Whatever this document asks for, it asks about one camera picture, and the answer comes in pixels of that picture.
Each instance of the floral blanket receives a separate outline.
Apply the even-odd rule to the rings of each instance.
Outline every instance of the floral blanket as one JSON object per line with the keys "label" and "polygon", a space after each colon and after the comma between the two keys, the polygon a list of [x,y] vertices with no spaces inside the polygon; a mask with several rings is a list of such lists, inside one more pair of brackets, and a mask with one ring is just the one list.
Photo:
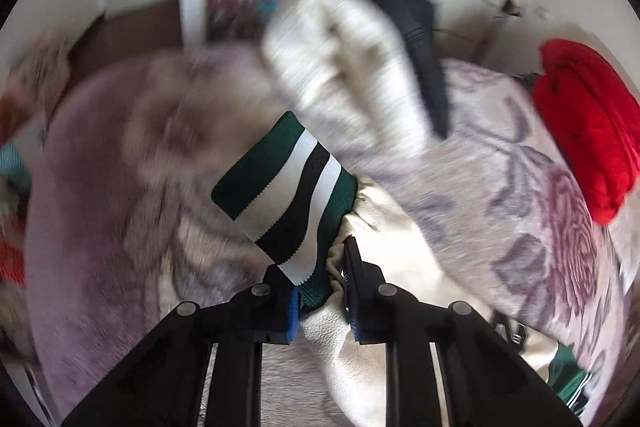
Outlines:
{"label": "floral blanket", "polygon": [[[60,109],[34,176],[26,274],[36,348],[62,414],[177,302],[217,304],[261,279],[268,260],[209,192],[228,148],[290,107],[343,165],[388,190],[458,283],[573,349],[593,375],[581,416],[589,424],[623,335],[618,264],[520,87],[446,62],[452,136],[398,162],[354,133],[357,108],[344,106],[353,97],[340,86],[309,112],[299,102],[313,93],[284,89],[270,65],[275,81],[242,46],[141,58],[86,81]],[[264,425],[348,425],[305,344],[266,349],[263,374]]]}

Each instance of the striped cuff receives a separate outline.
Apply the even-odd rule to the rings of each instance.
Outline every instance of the striped cuff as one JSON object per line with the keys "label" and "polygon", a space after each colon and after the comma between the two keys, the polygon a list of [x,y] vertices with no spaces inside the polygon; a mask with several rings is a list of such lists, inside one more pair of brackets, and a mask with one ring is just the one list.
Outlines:
{"label": "striped cuff", "polygon": [[320,307],[331,295],[325,263],[351,212],[357,181],[287,111],[229,169],[211,199]]}

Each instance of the silver screw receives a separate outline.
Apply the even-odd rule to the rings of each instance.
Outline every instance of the silver screw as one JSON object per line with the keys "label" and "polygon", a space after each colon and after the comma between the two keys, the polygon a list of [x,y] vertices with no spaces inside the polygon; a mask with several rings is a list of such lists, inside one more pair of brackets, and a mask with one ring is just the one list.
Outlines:
{"label": "silver screw", "polygon": [[378,286],[378,293],[383,297],[392,297],[398,293],[398,288],[389,283],[384,283]]}
{"label": "silver screw", "polygon": [[183,302],[178,306],[178,315],[188,317],[196,312],[196,305],[192,302]]}
{"label": "silver screw", "polygon": [[473,308],[465,301],[457,301],[453,303],[453,311],[458,315],[468,315]]}
{"label": "silver screw", "polygon": [[271,293],[271,288],[268,284],[261,282],[260,284],[255,284],[251,287],[251,293],[256,297],[264,297]]}

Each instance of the floor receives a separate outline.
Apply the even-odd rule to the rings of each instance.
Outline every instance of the floor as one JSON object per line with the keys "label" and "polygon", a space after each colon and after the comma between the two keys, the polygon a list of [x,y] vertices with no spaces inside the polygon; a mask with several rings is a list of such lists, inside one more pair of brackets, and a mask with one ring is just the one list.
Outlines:
{"label": "floor", "polygon": [[178,0],[113,18],[100,18],[76,42],[69,54],[72,74],[68,89],[73,89],[90,74],[124,58],[181,47]]}

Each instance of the folded red clothing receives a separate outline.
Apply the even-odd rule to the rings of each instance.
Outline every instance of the folded red clothing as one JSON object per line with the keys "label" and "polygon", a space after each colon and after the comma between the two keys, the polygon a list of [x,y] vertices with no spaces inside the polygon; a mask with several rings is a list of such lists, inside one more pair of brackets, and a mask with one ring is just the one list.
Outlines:
{"label": "folded red clothing", "polygon": [[640,172],[640,107],[590,47],[554,39],[541,48],[536,108],[572,168],[591,217],[615,217]]}

